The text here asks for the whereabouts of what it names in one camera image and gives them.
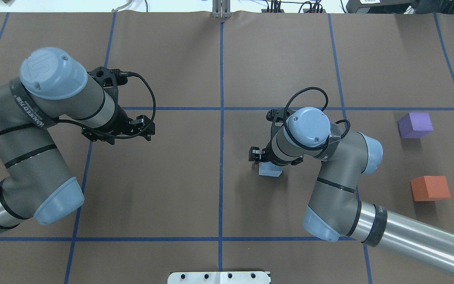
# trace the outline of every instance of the gray robot arm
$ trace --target gray robot arm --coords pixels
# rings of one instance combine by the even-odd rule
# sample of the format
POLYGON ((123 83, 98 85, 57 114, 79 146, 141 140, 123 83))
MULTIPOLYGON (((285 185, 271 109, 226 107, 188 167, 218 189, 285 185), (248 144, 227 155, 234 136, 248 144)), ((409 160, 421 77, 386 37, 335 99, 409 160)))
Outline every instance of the gray robot arm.
POLYGON ((153 118, 131 120, 117 104, 117 85, 130 75, 117 72, 100 67, 89 74, 63 50, 46 47, 22 63, 19 78, 0 87, 0 159, 9 172, 0 182, 0 234, 31 217, 52 223, 83 204, 46 130, 61 115, 84 125, 82 134, 92 141, 114 144, 116 135, 134 133, 150 140, 153 118))
MULTIPOLYGON (((275 114, 285 111, 272 110, 267 118, 281 122, 275 114)), ((283 126, 277 132, 273 127, 275 134, 267 147, 262 151, 252 147, 249 160, 278 166, 298 164, 304 154, 322 160, 303 221, 308 232, 326 241, 346 235, 454 275, 454 234, 357 199, 360 174, 373 173, 381 162, 383 152, 378 141, 353 132, 338 140, 337 124, 330 123, 317 108, 301 108, 295 113, 288 110, 287 116, 294 139, 283 126)))

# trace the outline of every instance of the block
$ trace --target block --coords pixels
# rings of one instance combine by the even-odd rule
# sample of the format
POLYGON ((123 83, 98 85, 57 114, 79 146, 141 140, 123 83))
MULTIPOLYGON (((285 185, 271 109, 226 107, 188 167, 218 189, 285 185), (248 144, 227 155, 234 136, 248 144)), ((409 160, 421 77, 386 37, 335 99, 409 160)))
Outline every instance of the block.
POLYGON ((437 201, 450 198, 445 176, 421 176, 411 180, 415 201, 437 201))
POLYGON ((428 113, 410 112, 398 121, 398 131, 402 138, 421 138, 434 128, 428 113))
POLYGON ((279 177, 283 172, 283 167, 276 166, 271 162, 265 162, 259 164, 259 176, 273 176, 279 177))

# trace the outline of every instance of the white mounting plate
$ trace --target white mounting plate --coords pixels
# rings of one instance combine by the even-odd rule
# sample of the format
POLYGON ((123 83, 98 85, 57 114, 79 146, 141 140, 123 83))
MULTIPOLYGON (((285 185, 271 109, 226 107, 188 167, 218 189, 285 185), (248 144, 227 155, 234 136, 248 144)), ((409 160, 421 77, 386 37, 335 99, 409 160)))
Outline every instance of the white mounting plate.
POLYGON ((271 273, 264 271, 171 273, 167 284, 271 284, 271 273))

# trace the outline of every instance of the orange cube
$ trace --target orange cube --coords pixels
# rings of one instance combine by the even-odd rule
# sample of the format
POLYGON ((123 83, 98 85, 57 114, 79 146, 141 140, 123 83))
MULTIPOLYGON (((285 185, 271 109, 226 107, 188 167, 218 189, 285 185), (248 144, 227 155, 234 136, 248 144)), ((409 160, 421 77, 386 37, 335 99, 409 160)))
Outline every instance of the orange cube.
POLYGON ((421 176, 411 180, 415 201, 437 201, 450 198, 445 176, 421 176))

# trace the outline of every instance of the purple cube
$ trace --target purple cube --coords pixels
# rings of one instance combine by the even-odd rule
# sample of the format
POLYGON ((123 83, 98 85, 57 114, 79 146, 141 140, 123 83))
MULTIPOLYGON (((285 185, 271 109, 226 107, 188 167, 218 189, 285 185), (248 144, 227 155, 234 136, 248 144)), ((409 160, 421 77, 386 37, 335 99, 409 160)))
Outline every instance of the purple cube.
POLYGON ((434 128, 428 113, 410 112, 398 121, 398 131, 402 138, 421 138, 434 128))

